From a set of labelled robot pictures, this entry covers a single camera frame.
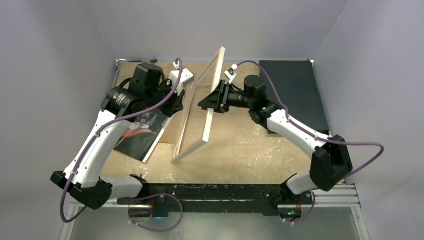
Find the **clear acrylic sheet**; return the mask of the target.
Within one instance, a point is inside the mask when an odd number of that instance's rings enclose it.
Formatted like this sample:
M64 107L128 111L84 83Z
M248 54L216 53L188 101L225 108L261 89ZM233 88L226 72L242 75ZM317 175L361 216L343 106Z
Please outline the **clear acrylic sheet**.
M198 103L211 92L217 61L215 57L209 62L187 62L183 65L193 73L194 82L186 88L180 138L173 153L175 157L203 139L208 112L202 110Z

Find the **printed photo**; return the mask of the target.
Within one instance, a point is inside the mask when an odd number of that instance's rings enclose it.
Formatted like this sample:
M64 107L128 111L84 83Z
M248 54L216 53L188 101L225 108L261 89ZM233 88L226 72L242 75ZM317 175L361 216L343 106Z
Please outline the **printed photo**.
M159 143L169 118L160 110L138 116L116 143L114 150L146 163Z

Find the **picture frame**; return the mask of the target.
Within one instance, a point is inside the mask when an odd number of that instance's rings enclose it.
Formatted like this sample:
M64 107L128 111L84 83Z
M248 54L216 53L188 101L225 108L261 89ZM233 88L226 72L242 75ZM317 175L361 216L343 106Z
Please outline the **picture frame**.
M173 164L193 154L209 140L215 109L218 109L220 83L226 48L221 46L201 72L194 74L194 82L186 88L177 142L172 153Z

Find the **brown backing board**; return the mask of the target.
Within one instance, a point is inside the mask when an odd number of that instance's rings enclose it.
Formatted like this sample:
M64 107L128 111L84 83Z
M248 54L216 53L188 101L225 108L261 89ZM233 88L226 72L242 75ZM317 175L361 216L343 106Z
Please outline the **brown backing board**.
M185 113L184 111L177 112L171 118L168 118L163 126L163 134L160 137L159 143L176 145L181 135Z

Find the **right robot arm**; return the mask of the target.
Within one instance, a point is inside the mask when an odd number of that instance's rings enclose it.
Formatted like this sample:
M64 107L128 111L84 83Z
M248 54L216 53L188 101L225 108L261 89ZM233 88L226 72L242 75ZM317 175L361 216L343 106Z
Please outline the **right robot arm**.
M219 114L227 113L231 107L248 109L253 122L286 138L309 156L309 172L296 173L281 185L284 202L292 204L302 193L315 189L328 192L352 172L352 161L342 137L322 134L289 116L280 104L267 99L266 85L259 76L249 75L243 84L239 88L220 80L198 106Z

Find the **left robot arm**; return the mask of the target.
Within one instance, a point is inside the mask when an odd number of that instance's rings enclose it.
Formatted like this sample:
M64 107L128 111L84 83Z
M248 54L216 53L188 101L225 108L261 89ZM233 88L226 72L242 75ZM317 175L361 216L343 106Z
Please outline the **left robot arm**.
M140 177L102 177L101 171L119 139L137 117L154 110L171 117L183 109L184 87L190 77L177 58L174 71L164 78L163 69L155 64L141 63L132 77L106 94L95 125L77 156L65 170L55 171L50 180L63 190L60 209L70 195L92 210L110 199L130 198L138 205L146 203L149 191Z

